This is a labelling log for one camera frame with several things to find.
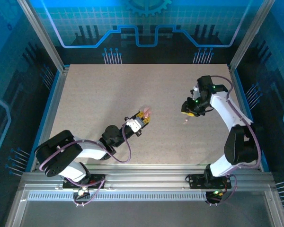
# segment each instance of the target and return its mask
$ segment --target enclosure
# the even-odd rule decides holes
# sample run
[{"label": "enclosure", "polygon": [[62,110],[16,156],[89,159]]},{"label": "enclosure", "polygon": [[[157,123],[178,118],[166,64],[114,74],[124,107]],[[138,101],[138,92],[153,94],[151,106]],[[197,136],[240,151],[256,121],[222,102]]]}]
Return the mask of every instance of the enclosure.
[{"label": "enclosure", "polygon": [[[204,75],[229,79],[264,129],[259,168],[236,170],[217,207],[185,181],[224,154],[229,134],[215,110],[181,113]],[[76,159],[106,175],[76,208],[78,190],[46,177],[34,150],[63,130],[98,140],[143,105],[150,123],[128,140],[128,164]],[[125,144],[116,151],[127,159]],[[284,0],[0,1],[0,226],[87,223],[284,226]]]}]

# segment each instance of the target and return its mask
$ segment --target beige work surface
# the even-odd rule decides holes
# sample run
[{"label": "beige work surface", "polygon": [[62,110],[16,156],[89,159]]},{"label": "beige work surface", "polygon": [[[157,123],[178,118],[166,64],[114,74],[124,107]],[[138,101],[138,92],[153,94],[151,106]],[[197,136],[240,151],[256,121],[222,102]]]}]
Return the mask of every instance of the beige work surface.
[{"label": "beige work surface", "polygon": [[[98,140],[111,124],[121,127],[142,105],[152,108],[151,122],[142,135],[129,139],[132,164],[208,164],[223,154],[228,129],[214,110],[205,116],[186,115],[181,106],[196,80],[203,75],[230,79],[227,65],[212,64],[118,64],[71,65],[51,137],[63,130],[83,139]],[[213,79],[214,84],[225,84]],[[231,94],[237,104],[235,92]],[[116,157],[126,160],[125,143]],[[84,163],[116,163],[82,159]]]}]

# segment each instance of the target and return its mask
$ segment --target small pink object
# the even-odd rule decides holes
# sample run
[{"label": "small pink object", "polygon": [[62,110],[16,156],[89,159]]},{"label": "small pink object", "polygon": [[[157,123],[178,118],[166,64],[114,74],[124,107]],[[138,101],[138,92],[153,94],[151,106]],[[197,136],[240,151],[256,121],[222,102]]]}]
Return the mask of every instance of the small pink object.
[{"label": "small pink object", "polygon": [[143,117],[148,118],[151,115],[151,108],[147,105],[141,106],[139,111],[142,111],[144,113]]},{"label": "small pink object", "polygon": [[150,107],[144,108],[143,113],[144,113],[144,117],[148,118],[151,115],[151,108]]},{"label": "small pink object", "polygon": [[186,124],[189,120],[189,116],[187,118],[185,118],[185,121],[183,122],[183,124]]}]

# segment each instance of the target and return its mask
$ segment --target vent grille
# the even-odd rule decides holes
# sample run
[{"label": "vent grille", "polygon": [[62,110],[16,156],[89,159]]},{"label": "vent grille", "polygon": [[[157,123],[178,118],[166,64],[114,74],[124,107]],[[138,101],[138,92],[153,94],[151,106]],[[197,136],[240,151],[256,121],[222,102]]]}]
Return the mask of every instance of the vent grille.
[{"label": "vent grille", "polygon": [[[69,201],[73,192],[30,192],[31,201]],[[89,195],[80,199],[85,201]],[[96,201],[205,201],[205,192],[99,192]]]},{"label": "vent grille", "polygon": [[73,192],[30,192],[27,200],[31,201],[69,201]]}]

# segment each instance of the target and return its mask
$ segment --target aluminum frame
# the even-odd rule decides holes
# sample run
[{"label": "aluminum frame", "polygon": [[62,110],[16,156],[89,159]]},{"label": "aluminum frame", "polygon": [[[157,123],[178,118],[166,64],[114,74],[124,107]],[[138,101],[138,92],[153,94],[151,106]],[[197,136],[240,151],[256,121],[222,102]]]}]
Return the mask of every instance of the aluminum frame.
[{"label": "aluminum frame", "polygon": [[[69,66],[66,66],[64,69],[63,73],[60,73],[58,76],[58,81],[55,87],[53,87],[52,89],[54,89],[53,91],[53,97],[52,97],[52,101],[50,103],[47,115],[46,115],[46,119],[44,122],[44,127],[42,129],[40,138],[38,139],[38,146],[42,143],[44,143],[45,141],[47,141],[51,135],[51,131],[53,128],[53,122],[55,120],[55,116],[58,110],[58,106],[59,106],[59,101],[61,99],[61,95],[62,95],[62,91],[64,88],[64,84],[66,81],[66,77],[67,77],[67,73],[69,70]],[[30,172],[35,170],[35,167],[37,165],[37,159],[34,156],[34,160],[33,163],[30,167]]]},{"label": "aluminum frame", "polygon": [[35,8],[32,6],[29,0],[17,0],[17,1],[20,7],[23,9],[24,14],[26,15],[33,29],[35,30],[37,36],[39,37],[40,41],[45,47],[53,63],[55,64],[57,70],[60,73],[64,73],[65,69],[64,63],[60,58],[55,46],[53,45],[51,38],[49,37],[46,29],[44,28],[39,17],[37,16]]},{"label": "aluminum frame", "polygon": [[272,5],[274,4],[275,0],[264,0],[257,11],[255,17],[253,18],[246,34],[244,35],[242,42],[240,43],[235,55],[233,56],[230,66],[231,71],[234,71],[237,66],[239,65],[240,61],[242,60],[243,56],[245,55],[247,49],[249,48],[251,42],[255,38],[256,34],[258,33],[259,29],[261,28],[267,14],[269,13]]},{"label": "aluminum frame", "polygon": [[[240,89],[240,86],[236,80],[236,75],[235,75],[235,70],[230,69],[230,74],[231,74],[231,80],[233,81],[234,84],[234,89],[236,92],[236,95],[238,97],[238,102],[240,109],[242,112],[246,115],[249,116],[251,113],[248,113],[247,106],[244,104],[244,93],[242,93],[242,90]],[[260,170],[264,172],[265,168],[263,167],[263,164],[260,164]],[[268,190],[265,191],[265,198],[267,201],[268,205],[268,210],[270,211],[270,215],[272,217],[273,223],[276,227],[284,227],[284,208],[282,207],[282,202],[280,199],[280,196],[277,191],[275,190]]]},{"label": "aluminum frame", "polygon": [[[116,194],[123,192],[147,193],[152,192],[157,195],[173,193],[183,194],[204,194],[209,190],[192,190],[185,181],[188,174],[201,174],[205,165],[87,165],[88,169],[95,174],[106,174],[106,184],[100,190],[102,194]],[[241,192],[267,192],[271,195],[277,194],[276,186],[271,173],[263,173],[255,169],[240,169],[235,171],[237,176],[237,190]],[[74,193],[77,190],[65,190],[62,188],[63,179],[60,176],[46,177],[44,173],[24,173],[20,181],[17,194],[15,196],[10,214],[6,223],[7,227],[18,227],[21,224],[30,193],[43,193],[44,199],[51,200],[51,193]],[[71,201],[73,196],[68,196],[66,200]],[[276,226],[281,222],[274,220]]]},{"label": "aluminum frame", "polygon": [[[275,0],[265,0],[259,8],[256,16],[254,17],[247,33],[245,34],[238,50],[236,51],[231,64],[230,73],[234,77],[234,71],[243,58],[246,50],[250,46],[255,35],[259,31],[263,21],[265,20],[268,12],[270,11]],[[49,56],[53,60],[55,66],[60,73],[64,73],[65,67],[57,50],[55,49],[50,37],[48,36],[45,28],[40,22],[38,16],[32,5],[27,0],[18,0],[18,3],[22,7],[25,15],[33,26],[39,39],[44,45]],[[45,128],[40,137],[39,143],[47,140],[50,135],[50,130],[53,125],[54,115],[58,107],[58,101],[60,100],[64,83],[61,82],[57,85],[55,95],[53,99],[54,104],[51,104],[48,117],[46,119]],[[236,90],[239,103],[243,103],[240,92]],[[240,105],[244,113],[246,109],[244,105]],[[34,160],[33,168],[36,165],[36,159]],[[102,165],[102,166],[89,166],[93,172],[109,174],[108,182],[106,183],[106,190],[110,192],[118,191],[141,191],[141,190],[175,190],[176,192],[189,191],[187,189],[187,183],[183,181],[183,176],[187,173],[202,173],[204,166],[191,166],[191,165]],[[267,205],[271,212],[271,216],[275,226],[284,226],[284,209],[282,208],[280,197],[275,190],[275,184],[273,182],[272,175],[270,173],[263,172],[251,172],[244,170],[244,173],[240,173],[240,170],[236,173],[239,177],[238,191],[241,190],[259,190],[265,191]],[[16,193],[12,208],[10,210],[9,218],[6,226],[15,227],[20,226],[22,217],[26,208],[29,192],[41,190],[41,191],[61,191],[62,179],[47,178],[42,173],[24,173],[18,191]]]}]

